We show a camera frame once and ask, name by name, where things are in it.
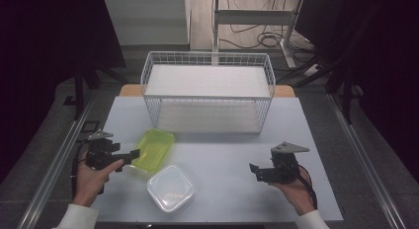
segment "floor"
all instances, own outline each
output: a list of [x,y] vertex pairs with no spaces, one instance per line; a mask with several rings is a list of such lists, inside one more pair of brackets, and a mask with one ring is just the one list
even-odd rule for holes
[[[212,30],[213,15],[211,6],[214,6],[213,0],[191,0],[193,14],[191,17],[191,49],[192,50],[211,50],[212,48]],[[290,11],[296,5],[296,0],[219,0],[219,10],[242,9],[242,10],[276,10],[283,8]],[[267,49],[263,44],[258,45],[258,35],[265,32],[275,32],[282,34],[287,26],[252,26],[252,25],[220,25],[218,28],[219,48],[237,49],[242,47],[253,47],[252,49]],[[274,39],[266,39],[266,45],[275,45]],[[270,49],[279,50],[276,46]]]
[[[208,5],[209,1],[197,1],[197,4],[199,3],[206,3]],[[207,10],[205,6],[198,6],[198,8],[199,12],[194,14],[200,14],[204,10]],[[192,30],[196,29],[199,25],[200,23],[196,25],[193,23]],[[191,48],[195,47],[199,50],[209,49],[210,40],[207,38],[204,39],[204,36],[201,36],[202,33],[196,32],[192,37]],[[194,41],[197,38],[202,39],[202,44]],[[255,37],[247,35],[243,40],[238,39],[236,42],[243,41],[243,45],[250,45],[253,42],[252,40],[255,40]],[[295,40],[298,40],[300,43],[306,42],[303,38],[299,38],[298,35],[295,35]],[[221,48],[233,49],[232,46]],[[138,83],[145,54],[149,50],[168,49],[183,50],[185,48],[177,46],[123,47],[127,69],[116,69],[116,71],[126,77],[129,82]],[[266,47],[263,47],[262,49],[264,49],[264,52],[268,52],[274,67],[286,68],[284,58],[276,48],[274,50],[266,50]],[[289,72],[277,71],[276,75],[277,77],[282,77]],[[99,125],[103,126],[112,106],[113,99],[119,94],[122,84],[101,72],[99,72],[99,75],[102,85],[100,89],[95,91],[95,101],[86,120],[97,120]],[[327,76],[323,77],[309,85],[295,89],[295,94],[301,102],[318,152],[322,158],[327,176],[344,217],[343,222],[327,222],[327,224],[330,228],[340,229],[391,228],[382,212],[375,192],[372,190],[368,178],[364,174],[360,162],[354,153],[354,149],[348,137],[345,135],[345,131],[337,118],[328,95],[324,91],[323,85],[327,81],[327,78]],[[57,149],[60,148],[61,143],[65,140],[67,132],[73,124],[75,109],[70,106],[64,106],[62,103],[67,96],[72,95],[74,95],[73,80],[67,80],[57,87],[55,102],[48,116],[28,146],[25,154],[0,186],[0,228],[16,228],[19,224],[22,215],[30,204],[42,180],[42,176],[47,171]],[[419,228],[418,184],[409,175],[392,149],[369,122],[359,107],[357,100],[352,102],[351,111],[353,127],[364,145],[380,179],[395,205],[398,207],[405,223],[405,228]],[[79,134],[79,138],[83,136],[85,136],[85,133]],[[48,197],[48,201],[44,205],[43,212],[35,228],[51,228],[56,226],[64,214],[71,198],[68,177],[69,171],[70,161],[67,161],[57,179],[55,187]],[[249,226],[248,228],[263,227],[270,229],[296,228],[293,223]],[[137,227],[134,225],[98,223],[96,228]],[[234,227],[217,226],[216,228]]]

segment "white table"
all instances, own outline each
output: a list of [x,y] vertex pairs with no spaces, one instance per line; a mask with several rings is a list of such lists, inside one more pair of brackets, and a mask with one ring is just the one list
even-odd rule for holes
[[[152,128],[143,98],[117,97],[104,130],[122,144],[119,153],[132,150]],[[281,192],[256,181],[249,163],[271,168],[270,149],[283,141],[308,147],[296,158],[311,174],[323,218],[342,220],[301,105],[297,98],[275,98],[260,135],[175,135],[164,166],[176,165],[197,188],[183,210],[167,214],[146,188],[151,175],[132,167],[112,173],[93,207],[99,221],[127,223],[272,223],[294,221],[296,214]]]

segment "wire basket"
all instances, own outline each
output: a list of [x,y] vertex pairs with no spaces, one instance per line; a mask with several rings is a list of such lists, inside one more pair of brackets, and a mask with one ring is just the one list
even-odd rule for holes
[[141,87],[155,128],[259,134],[275,76],[268,54],[153,51]]

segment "clear plastic container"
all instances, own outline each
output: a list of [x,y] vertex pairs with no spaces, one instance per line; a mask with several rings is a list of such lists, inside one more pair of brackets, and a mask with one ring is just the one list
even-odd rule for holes
[[171,133],[156,128],[148,129],[136,145],[136,149],[140,149],[140,156],[131,165],[149,173],[158,172],[174,141]]
[[150,178],[147,189],[164,212],[184,207],[195,194],[194,185],[177,166],[168,166]]

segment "cable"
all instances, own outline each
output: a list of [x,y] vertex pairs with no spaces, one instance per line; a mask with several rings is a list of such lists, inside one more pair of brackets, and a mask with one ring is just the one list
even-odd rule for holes
[[[236,8],[237,9],[239,9],[238,8],[238,5],[236,4],[236,2],[235,2],[235,0],[233,0],[233,2],[234,2],[234,5],[236,6]],[[227,9],[230,9],[230,0],[227,0]],[[257,27],[259,27],[260,25],[255,25],[255,26],[252,26],[252,27],[250,27],[250,28],[247,28],[247,29],[244,29],[244,30],[238,30],[238,31],[236,31],[236,30],[234,30],[233,29],[233,26],[232,25],[230,25],[230,28],[231,28],[231,31],[232,32],[234,32],[234,33],[242,33],[242,32],[246,32],[246,31],[249,31],[249,30],[252,30],[252,29],[254,29],[254,28],[257,28]]]
[[271,3],[271,0],[267,0],[266,3],[262,6],[262,10],[263,8],[265,8],[265,6],[269,5]]
[[310,59],[308,59],[308,60],[302,60],[302,59],[300,59],[300,58],[298,58],[296,55],[297,54],[299,54],[299,53],[311,53],[311,54],[313,54],[314,53],[314,51],[313,50],[309,50],[309,49],[300,49],[300,50],[295,50],[294,51],[294,53],[293,53],[293,58],[294,59],[296,59],[296,60],[298,60],[299,62],[301,62],[301,63],[306,63],[306,62],[308,62]]
[[78,164],[79,164],[79,155],[80,155],[81,148],[86,142],[87,142],[87,139],[84,139],[80,143],[80,145],[77,147],[76,154],[74,155],[73,163],[71,166],[70,178],[71,178],[71,191],[72,191],[73,198],[75,197],[76,191],[77,191],[77,170],[78,170]]
[[305,71],[306,69],[309,68],[310,65],[313,65],[315,62],[317,62],[319,60],[318,55],[313,56],[311,59],[309,59],[307,62],[303,63],[300,67],[298,68],[294,68],[294,69],[279,69],[279,68],[273,68],[276,71],[292,71],[293,73],[290,73],[282,78],[276,79],[276,84],[279,84],[281,81],[290,79],[296,75],[298,75],[298,73]]
[[232,42],[232,41],[230,41],[230,40],[227,40],[227,39],[219,39],[219,41],[224,41],[224,42],[227,42],[227,43],[230,43],[230,44],[232,44],[232,45],[234,45],[234,46],[237,46],[237,47],[239,47],[239,48],[255,48],[255,47],[257,47],[257,46],[259,46],[261,43],[258,43],[258,44],[255,44],[255,45],[253,45],[253,46],[241,46],[241,45],[239,45],[239,44],[236,44],[236,43],[234,43],[234,42]]
[[297,173],[295,173],[294,171],[293,171],[293,169],[291,169],[291,167],[289,166],[289,165],[287,165],[285,162],[283,162],[283,161],[281,161],[281,160],[278,160],[278,162],[281,164],[281,166],[283,166],[283,167],[285,167],[286,169],[287,169],[287,171],[289,171],[291,174],[293,174],[304,186],[305,186],[305,188],[307,189],[307,191],[308,191],[308,194],[310,194],[310,196],[311,196],[311,200],[312,200],[312,202],[313,202],[313,206],[314,206],[314,209],[316,209],[317,210],[317,196],[316,196],[316,194],[315,194],[315,191],[314,191],[314,189],[313,189],[313,187],[312,187],[312,180],[311,180],[311,176],[310,176],[310,174],[308,173],[308,171],[302,166],[302,165],[298,165],[299,167],[302,167],[306,172],[307,172],[307,174],[308,174],[308,179],[311,181],[311,184],[309,184],[306,180],[305,180],[305,178],[303,178],[302,176],[301,176],[301,174],[297,174]]
[[[280,44],[280,42],[281,42],[281,39],[278,39],[278,37],[275,34],[272,34],[270,32],[265,32],[265,30],[257,36],[258,42],[263,44],[267,48],[274,48],[274,47],[278,46],[278,44]],[[266,43],[264,43],[265,39],[273,39],[276,43],[275,44],[266,44]]]

